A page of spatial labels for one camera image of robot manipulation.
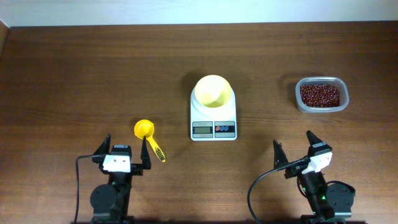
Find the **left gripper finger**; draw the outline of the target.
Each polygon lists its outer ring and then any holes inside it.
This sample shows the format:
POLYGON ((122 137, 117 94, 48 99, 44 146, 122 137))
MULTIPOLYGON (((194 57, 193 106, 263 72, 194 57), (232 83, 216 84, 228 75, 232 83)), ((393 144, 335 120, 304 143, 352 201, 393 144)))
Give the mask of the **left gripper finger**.
POLYGON ((103 156, 109 153, 111 142, 111 135, 108 134, 102 144, 97 148, 97 150, 93 153, 94 156, 103 156))
POLYGON ((142 168, 145 170, 151 170, 152 164, 150 160, 150 155, 147 150, 146 137, 144 136, 142 139, 142 149, 141 149, 141 161, 142 168))

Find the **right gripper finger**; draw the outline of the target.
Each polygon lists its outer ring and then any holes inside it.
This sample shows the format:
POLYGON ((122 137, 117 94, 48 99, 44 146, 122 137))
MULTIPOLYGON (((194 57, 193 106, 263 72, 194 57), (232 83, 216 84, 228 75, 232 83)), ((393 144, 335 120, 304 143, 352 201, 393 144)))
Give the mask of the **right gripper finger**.
POLYGON ((316 135, 314 135, 311 132, 311 130, 308 130, 306 132, 306 135, 307 135, 307 139, 311 146, 322 146, 323 145, 323 141, 321 139, 319 139, 318 137, 316 137, 316 135))
POLYGON ((282 148, 282 144, 276 139, 273 140, 274 147, 274 169, 279 169, 289 163, 287 156, 282 148))

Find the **yellow measuring scoop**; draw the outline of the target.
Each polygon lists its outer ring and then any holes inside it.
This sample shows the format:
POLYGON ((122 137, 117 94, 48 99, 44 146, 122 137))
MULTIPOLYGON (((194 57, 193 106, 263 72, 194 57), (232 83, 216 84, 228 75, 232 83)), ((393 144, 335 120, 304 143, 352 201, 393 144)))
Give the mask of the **yellow measuring scoop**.
POLYGON ((166 162, 166 156, 164 152, 161 150, 160 146, 156 143, 156 141, 153 138, 154 131, 155 131, 154 124, 147 119, 139 120, 134 125, 134 135, 139 139, 146 138, 146 140, 148 140, 150 146, 152 147, 152 150, 154 151, 158 159, 162 162, 166 162))

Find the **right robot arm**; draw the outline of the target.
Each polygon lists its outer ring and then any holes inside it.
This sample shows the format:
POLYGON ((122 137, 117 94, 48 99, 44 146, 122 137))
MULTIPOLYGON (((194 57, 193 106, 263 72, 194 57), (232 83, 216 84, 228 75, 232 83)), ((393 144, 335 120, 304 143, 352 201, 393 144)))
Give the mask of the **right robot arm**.
POLYGON ((300 223, 345 223, 352 216, 356 191, 344 182, 325 180, 321 170, 330 165, 332 147, 311 131, 306 135, 310 143, 307 155, 293 162, 288 161, 282 144, 273 140, 274 169, 283 170, 286 179, 295 177, 310 205, 313 213, 302 215, 300 223))

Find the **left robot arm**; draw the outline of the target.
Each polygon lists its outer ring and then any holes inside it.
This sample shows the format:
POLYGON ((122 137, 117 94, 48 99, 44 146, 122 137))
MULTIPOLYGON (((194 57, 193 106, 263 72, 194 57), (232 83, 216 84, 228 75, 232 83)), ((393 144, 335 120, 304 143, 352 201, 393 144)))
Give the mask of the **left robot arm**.
POLYGON ((111 145, 108 135, 99 148, 93 153, 92 161, 99 170, 108 176, 108 182, 97 186, 91 193, 90 203, 93 207, 91 223, 127 223, 135 222, 128 215, 132 178, 142 176, 145 170, 151 169, 150 156, 146 140, 142 140, 141 162, 131 162, 132 149, 128 145, 111 145))

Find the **white digital kitchen scale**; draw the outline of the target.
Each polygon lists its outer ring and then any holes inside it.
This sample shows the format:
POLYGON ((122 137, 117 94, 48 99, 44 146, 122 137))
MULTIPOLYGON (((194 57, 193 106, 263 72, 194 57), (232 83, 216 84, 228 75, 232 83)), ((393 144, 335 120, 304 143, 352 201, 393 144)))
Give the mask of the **white digital kitchen scale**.
POLYGON ((234 141, 238 137, 236 98, 231 90, 229 100, 220 107, 209 108, 195 95, 190 98, 190 138, 192 141, 234 141))

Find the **yellow plastic bowl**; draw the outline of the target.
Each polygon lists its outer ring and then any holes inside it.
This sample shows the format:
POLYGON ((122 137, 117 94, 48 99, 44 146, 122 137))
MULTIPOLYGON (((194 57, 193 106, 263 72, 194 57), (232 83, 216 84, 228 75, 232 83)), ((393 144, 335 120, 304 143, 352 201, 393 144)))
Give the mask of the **yellow plastic bowl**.
POLYGON ((231 98, 232 87, 219 75, 207 75, 195 85, 194 95, 198 102, 208 108, 218 108, 231 98))

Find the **red beans in container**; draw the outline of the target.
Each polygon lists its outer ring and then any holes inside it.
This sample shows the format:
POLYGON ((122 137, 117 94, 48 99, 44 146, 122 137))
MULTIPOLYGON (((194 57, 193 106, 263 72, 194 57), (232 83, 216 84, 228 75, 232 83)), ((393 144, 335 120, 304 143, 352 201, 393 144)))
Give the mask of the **red beans in container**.
POLYGON ((300 96, 306 106, 314 108, 332 108, 340 105, 340 92, 332 85, 303 85, 300 96))

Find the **clear plastic bean container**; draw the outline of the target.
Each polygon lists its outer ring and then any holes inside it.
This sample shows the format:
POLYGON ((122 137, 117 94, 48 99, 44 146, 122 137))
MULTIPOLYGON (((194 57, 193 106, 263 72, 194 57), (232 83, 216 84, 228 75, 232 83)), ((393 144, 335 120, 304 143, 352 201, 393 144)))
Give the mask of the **clear plastic bean container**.
POLYGON ((296 84, 295 96, 303 113, 332 113, 349 104, 346 84, 336 77, 303 78, 296 84))

